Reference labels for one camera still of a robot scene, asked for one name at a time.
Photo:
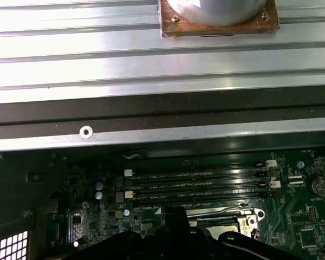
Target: copper mounting plate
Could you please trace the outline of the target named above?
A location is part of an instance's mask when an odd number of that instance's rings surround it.
[[[267,0],[264,8],[252,19],[229,27],[214,27],[193,23],[176,13],[167,0],[159,0],[161,32],[164,37],[212,36],[275,33],[280,21],[275,0]]]

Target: metal panel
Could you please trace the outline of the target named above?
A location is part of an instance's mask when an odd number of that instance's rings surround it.
[[[301,135],[299,140],[291,137],[295,134]],[[146,143],[207,139],[218,140],[214,144],[221,145],[218,152],[223,153],[278,148],[273,147],[273,143],[279,144],[279,148],[325,145],[325,118],[94,133],[90,139],[78,134],[4,139],[0,140],[0,151],[128,144],[146,148]]]
[[[150,117],[163,120],[166,115],[201,115],[246,111],[272,111],[275,109],[304,108],[299,118],[305,119],[309,110],[325,107],[325,86],[289,88],[243,89],[234,91],[208,91],[155,95],[115,96],[96,99],[71,99],[45,102],[0,104],[0,125],[42,124],[58,122],[109,120]],[[270,116],[268,121],[279,120]]]
[[[325,85],[325,0],[277,5],[276,35],[168,40],[156,0],[0,0],[0,103]]]

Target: green circuit board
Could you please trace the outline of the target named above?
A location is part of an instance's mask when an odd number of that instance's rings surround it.
[[[263,168],[267,168],[260,163],[268,160],[277,162],[274,177],[258,175]],[[210,174],[212,170],[199,171],[203,174],[202,178],[195,174],[198,168],[214,170],[219,167],[227,174],[229,166],[231,169],[240,168],[244,175],[215,180]],[[249,177],[246,170],[253,167],[256,175]],[[128,169],[144,174],[142,177],[136,176],[137,180],[129,178],[127,181],[124,170]],[[167,180],[171,176],[177,181],[169,184]],[[228,191],[223,188],[238,183],[239,179],[244,184],[238,189]],[[272,180],[279,181],[279,187],[263,190],[257,187],[258,183],[270,183]],[[122,159],[116,163],[71,165],[61,186],[67,206],[60,209],[59,214],[63,214],[68,223],[67,239],[62,241],[72,243],[85,237],[87,245],[92,245],[122,229],[145,235],[147,229],[162,225],[161,215],[157,212],[166,204],[181,205],[187,209],[248,204],[265,212],[265,218],[259,223],[262,242],[303,259],[321,259],[320,252],[325,251],[324,182],[325,149],[190,158]],[[131,192],[129,199],[126,199],[126,192]],[[193,198],[199,196],[200,200],[190,202],[190,194]]]

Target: ribbed metal sheet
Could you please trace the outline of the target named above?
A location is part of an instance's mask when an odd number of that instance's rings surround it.
[[[280,134],[289,136],[286,139]],[[272,122],[240,123],[213,126],[175,127],[134,131],[94,133],[90,139],[78,134],[39,136],[32,138],[0,139],[0,152],[173,142],[180,140],[207,139],[215,142],[218,152],[236,153],[244,150],[274,150],[296,147],[325,146],[325,118]],[[178,145],[172,149],[181,149]]]
[[[157,0],[0,0],[0,103],[325,85],[325,0],[276,35],[160,37]]]

